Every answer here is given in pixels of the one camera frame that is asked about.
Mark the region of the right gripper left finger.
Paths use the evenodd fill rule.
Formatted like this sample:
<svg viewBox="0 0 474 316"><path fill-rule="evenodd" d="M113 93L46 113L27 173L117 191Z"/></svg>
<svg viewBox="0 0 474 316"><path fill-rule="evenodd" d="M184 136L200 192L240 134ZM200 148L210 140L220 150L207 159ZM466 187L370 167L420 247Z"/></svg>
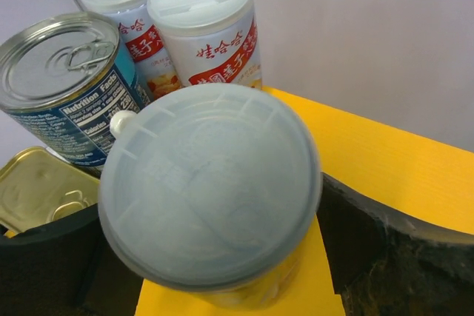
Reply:
<svg viewBox="0 0 474 316"><path fill-rule="evenodd" d="M2 315L134 315L142 284L110 248L96 206L1 237Z"/></svg>

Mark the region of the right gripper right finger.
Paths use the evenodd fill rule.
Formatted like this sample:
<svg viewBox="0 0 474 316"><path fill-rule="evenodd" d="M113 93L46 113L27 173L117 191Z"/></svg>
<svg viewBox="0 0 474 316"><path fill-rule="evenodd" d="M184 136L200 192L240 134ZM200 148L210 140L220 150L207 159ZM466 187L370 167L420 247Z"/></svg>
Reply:
<svg viewBox="0 0 474 316"><path fill-rule="evenodd" d="M346 315L472 315L473 235L323 176L318 225Z"/></svg>

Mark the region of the gold rectangular tin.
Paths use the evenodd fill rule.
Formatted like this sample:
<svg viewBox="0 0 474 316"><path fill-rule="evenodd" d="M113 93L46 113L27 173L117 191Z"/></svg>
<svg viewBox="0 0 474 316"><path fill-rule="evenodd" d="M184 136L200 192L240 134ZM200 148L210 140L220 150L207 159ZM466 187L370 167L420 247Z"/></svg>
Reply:
<svg viewBox="0 0 474 316"><path fill-rule="evenodd" d="M26 232L97 204L98 195L98 178L30 147L1 168L1 225Z"/></svg>

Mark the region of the orange blue tall canister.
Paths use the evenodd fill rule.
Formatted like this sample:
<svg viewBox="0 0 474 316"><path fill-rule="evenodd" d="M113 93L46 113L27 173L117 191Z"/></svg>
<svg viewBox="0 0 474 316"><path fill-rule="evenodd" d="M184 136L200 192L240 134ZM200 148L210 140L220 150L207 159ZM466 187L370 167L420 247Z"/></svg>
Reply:
<svg viewBox="0 0 474 316"><path fill-rule="evenodd" d="M137 275L230 309L274 303L321 199L318 150L261 90L200 84L113 115L99 184L107 242Z"/></svg>

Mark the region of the blue labelled gold-top can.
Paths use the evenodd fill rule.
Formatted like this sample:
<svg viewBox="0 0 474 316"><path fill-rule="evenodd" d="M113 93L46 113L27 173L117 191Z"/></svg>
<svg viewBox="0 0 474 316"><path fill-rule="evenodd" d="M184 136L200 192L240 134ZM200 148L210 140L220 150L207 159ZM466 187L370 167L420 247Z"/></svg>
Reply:
<svg viewBox="0 0 474 316"><path fill-rule="evenodd" d="M117 25L98 13L45 19L1 46L1 110L92 175L115 141L113 115L152 100Z"/></svg>

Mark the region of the white orange snack canister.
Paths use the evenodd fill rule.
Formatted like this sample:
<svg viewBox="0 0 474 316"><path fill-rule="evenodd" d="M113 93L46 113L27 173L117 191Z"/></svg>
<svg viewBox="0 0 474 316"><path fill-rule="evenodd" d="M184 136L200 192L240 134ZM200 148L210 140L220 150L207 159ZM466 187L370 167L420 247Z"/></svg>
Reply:
<svg viewBox="0 0 474 316"><path fill-rule="evenodd" d="M90 11L111 18L137 67L158 99L182 88L176 69L147 11L147 0L81 0Z"/></svg>

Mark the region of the white red snack canister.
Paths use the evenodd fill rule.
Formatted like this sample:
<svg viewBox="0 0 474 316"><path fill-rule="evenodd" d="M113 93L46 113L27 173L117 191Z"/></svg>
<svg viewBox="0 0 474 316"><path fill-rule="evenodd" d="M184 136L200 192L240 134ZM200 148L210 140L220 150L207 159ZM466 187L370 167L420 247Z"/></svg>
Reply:
<svg viewBox="0 0 474 316"><path fill-rule="evenodd" d="M254 0L147 0L147 11L184 86L261 88Z"/></svg>

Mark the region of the yellow wooden shelf cabinet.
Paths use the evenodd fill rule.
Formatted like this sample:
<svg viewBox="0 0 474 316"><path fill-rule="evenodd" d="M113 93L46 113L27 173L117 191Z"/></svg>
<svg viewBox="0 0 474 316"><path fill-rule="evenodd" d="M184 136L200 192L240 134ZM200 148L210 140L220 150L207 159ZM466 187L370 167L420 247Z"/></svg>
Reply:
<svg viewBox="0 0 474 316"><path fill-rule="evenodd" d="M473 153L281 90L263 91L307 125L331 177L429 223L473 234ZM144 281L136 315L345 315L334 294L320 229L290 288L268 309L239 312Z"/></svg>

